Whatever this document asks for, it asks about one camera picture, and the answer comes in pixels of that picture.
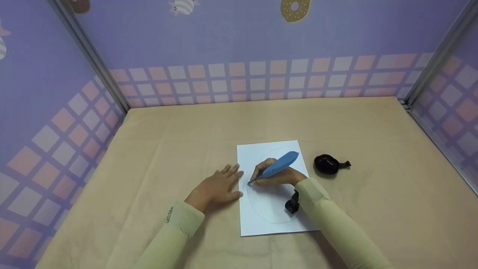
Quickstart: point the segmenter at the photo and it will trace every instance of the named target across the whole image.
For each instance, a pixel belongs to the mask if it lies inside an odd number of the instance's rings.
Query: white paper
[[[285,202],[294,194],[292,185],[247,185],[257,164],[267,158],[279,159],[291,150],[299,157],[290,166],[308,177],[297,140],[237,146],[238,163],[244,171],[239,180],[239,191],[244,193],[239,199],[241,236],[318,230],[301,209],[294,215],[285,209]]]

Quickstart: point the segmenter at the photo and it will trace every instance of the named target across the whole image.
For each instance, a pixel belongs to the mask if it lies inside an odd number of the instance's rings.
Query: donut print
[[[296,10],[292,9],[292,5],[298,3]],[[282,0],[281,14],[287,22],[298,22],[303,19],[309,12],[310,0]]]

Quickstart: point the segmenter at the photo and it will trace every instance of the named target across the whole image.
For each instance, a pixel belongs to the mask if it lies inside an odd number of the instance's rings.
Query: purple wall
[[[419,98],[416,109],[478,184],[478,24]]]
[[[466,0],[91,2],[78,15],[132,107],[304,97],[403,98]]]
[[[0,268],[33,268],[122,116],[46,1],[0,18]]]

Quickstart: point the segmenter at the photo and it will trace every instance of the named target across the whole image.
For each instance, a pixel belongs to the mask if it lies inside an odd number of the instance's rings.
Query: beige table surface
[[[394,98],[132,109],[39,262],[128,268],[176,200],[236,163],[236,145],[298,140],[350,160],[319,182],[396,268],[478,267],[478,199]],[[320,232],[239,236],[239,203],[209,214],[178,268],[344,268]]]

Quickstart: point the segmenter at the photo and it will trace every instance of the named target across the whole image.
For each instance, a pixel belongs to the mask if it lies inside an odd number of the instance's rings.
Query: sleeve
[[[391,269],[378,247],[314,178],[296,184],[299,204],[349,269]]]
[[[156,237],[133,269],[173,269],[186,243],[204,220],[204,214],[186,202],[176,202]]]

